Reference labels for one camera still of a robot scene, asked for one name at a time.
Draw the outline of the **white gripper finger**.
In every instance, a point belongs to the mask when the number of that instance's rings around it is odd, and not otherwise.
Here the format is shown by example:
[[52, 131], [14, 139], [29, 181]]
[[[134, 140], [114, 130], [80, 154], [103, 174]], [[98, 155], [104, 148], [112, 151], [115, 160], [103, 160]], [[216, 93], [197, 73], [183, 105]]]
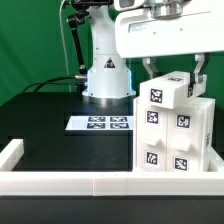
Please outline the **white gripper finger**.
[[203, 71], [209, 62], [210, 56], [208, 53], [201, 53], [195, 55], [197, 65], [193, 72], [190, 73], [190, 83], [188, 85], [188, 97], [194, 93], [194, 87], [197, 84], [203, 83]]
[[149, 74], [151, 79], [157, 78], [162, 75], [161, 72], [158, 71], [156, 67], [156, 58], [155, 57], [147, 57], [142, 59], [143, 66]]

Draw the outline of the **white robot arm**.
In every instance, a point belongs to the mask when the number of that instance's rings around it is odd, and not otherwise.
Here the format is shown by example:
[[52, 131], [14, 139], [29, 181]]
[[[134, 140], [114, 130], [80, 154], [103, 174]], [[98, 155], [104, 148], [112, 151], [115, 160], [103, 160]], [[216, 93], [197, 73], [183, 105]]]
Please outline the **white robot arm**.
[[213, 52], [224, 51], [224, 0], [112, 0], [91, 2], [93, 64], [83, 95], [120, 100], [135, 95], [128, 58], [151, 64], [156, 57], [193, 54], [193, 80]]

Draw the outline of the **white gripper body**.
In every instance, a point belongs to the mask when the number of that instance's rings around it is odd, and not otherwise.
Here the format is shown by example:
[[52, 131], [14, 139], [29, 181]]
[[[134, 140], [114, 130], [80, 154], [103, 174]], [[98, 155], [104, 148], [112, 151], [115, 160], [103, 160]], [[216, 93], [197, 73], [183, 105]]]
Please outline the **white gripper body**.
[[224, 1], [146, 1], [117, 12], [116, 48], [123, 58], [224, 51]]

